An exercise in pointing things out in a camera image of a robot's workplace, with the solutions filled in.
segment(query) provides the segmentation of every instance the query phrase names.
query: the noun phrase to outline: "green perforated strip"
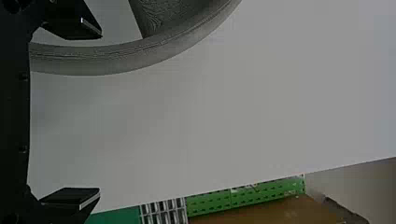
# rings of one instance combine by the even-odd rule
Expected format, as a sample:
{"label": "green perforated strip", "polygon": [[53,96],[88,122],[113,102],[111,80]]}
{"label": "green perforated strip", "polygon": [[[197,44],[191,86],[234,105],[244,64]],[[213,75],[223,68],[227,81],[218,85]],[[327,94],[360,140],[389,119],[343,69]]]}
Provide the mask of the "green perforated strip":
{"label": "green perforated strip", "polygon": [[214,191],[187,197],[187,216],[196,217],[302,193],[305,193],[305,183],[301,176]]}

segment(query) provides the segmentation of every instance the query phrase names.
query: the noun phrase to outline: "screw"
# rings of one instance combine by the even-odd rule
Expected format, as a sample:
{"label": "screw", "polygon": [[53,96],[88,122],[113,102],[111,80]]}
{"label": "screw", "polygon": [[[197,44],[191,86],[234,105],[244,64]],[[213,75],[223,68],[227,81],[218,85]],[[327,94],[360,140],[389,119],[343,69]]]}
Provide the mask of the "screw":
{"label": "screw", "polygon": [[18,0],[3,0],[3,5],[11,14],[17,14],[21,10],[21,4]]}
{"label": "screw", "polygon": [[29,73],[20,73],[20,80],[21,81],[27,81],[29,80]]}
{"label": "screw", "polygon": [[25,154],[28,149],[29,149],[28,146],[21,146],[19,148],[19,152],[22,153],[22,154]]}

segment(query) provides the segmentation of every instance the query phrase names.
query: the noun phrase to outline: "gray curved object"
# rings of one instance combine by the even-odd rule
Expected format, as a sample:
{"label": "gray curved object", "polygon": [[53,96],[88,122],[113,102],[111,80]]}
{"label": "gray curved object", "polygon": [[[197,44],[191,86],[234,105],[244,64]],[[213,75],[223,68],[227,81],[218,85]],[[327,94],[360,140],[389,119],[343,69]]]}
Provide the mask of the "gray curved object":
{"label": "gray curved object", "polygon": [[67,76],[103,76],[147,67],[174,57],[204,39],[241,1],[213,0],[181,24],[125,44],[64,47],[31,43],[31,67],[36,72]]}

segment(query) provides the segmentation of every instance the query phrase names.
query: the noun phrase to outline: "wooden surface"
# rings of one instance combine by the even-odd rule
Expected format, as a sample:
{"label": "wooden surface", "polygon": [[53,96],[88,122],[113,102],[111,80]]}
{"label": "wooden surface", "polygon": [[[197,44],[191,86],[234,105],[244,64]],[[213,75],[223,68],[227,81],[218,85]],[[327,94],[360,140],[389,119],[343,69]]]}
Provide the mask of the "wooden surface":
{"label": "wooden surface", "polygon": [[106,211],[395,157],[395,4],[246,0],[149,68],[33,74],[33,192]]}
{"label": "wooden surface", "polygon": [[190,224],[338,224],[336,214],[306,195],[261,203],[212,215],[193,217]]}

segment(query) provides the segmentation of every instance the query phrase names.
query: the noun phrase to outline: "white wall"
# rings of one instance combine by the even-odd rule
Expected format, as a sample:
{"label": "white wall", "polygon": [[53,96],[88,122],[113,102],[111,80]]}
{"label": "white wall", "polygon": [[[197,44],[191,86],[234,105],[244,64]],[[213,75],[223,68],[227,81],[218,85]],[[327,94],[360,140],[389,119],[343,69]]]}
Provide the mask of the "white wall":
{"label": "white wall", "polygon": [[34,193],[104,211],[396,156],[395,3],[246,0],[149,68],[34,74]]}
{"label": "white wall", "polygon": [[306,185],[321,192],[371,224],[396,223],[396,158],[306,176]]}

